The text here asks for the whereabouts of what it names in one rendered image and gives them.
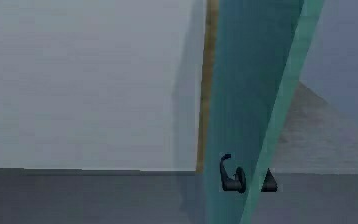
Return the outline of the teal room door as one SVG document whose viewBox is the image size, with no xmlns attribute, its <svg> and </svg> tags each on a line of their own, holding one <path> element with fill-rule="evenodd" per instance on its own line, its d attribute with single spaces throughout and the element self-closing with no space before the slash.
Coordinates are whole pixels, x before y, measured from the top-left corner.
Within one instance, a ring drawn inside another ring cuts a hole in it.
<svg viewBox="0 0 358 224">
<path fill-rule="evenodd" d="M 203 165 L 206 224 L 251 224 L 325 0 L 219 0 Z M 246 191 L 224 191 L 219 162 Z"/>
</svg>

